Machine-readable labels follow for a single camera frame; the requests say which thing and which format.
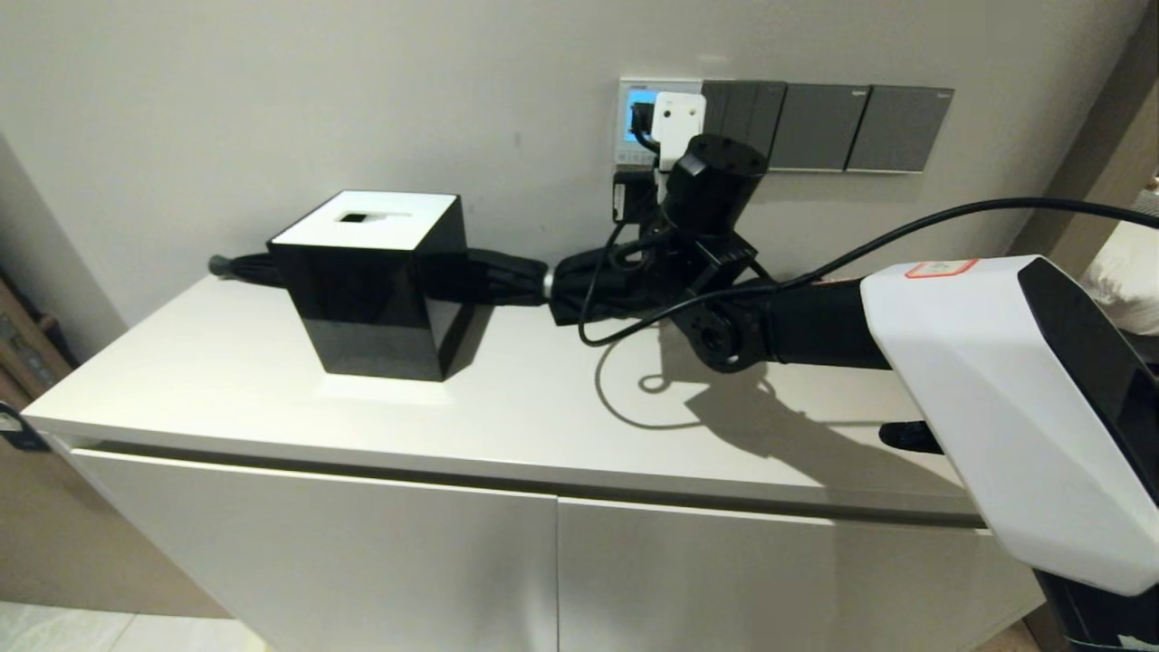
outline black box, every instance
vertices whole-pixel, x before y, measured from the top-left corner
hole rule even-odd
[[[458,195],[343,190],[267,246],[327,372],[446,379],[473,308],[438,298],[466,259]]]

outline white plug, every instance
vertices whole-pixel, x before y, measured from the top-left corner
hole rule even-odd
[[[688,140],[705,130],[707,100],[699,93],[656,94],[651,137],[659,142],[659,170],[672,169],[688,148]]]

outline floor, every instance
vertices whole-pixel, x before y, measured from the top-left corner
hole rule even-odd
[[[0,652],[267,652],[236,621],[0,602]]]

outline white cabinet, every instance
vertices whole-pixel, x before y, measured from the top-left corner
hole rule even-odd
[[[972,650],[1042,596],[985,532],[560,500],[561,652]]]
[[[71,456],[278,652],[556,649],[555,497]]]

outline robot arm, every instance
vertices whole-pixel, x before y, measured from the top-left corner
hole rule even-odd
[[[1156,379],[1106,315],[1040,256],[737,283],[757,251],[732,227],[765,167],[743,144],[697,135],[641,240],[612,259],[643,251],[650,298],[717,372],[895,371],[926,418],[906,448],[948,456],[1076,647],[1159,650]]]

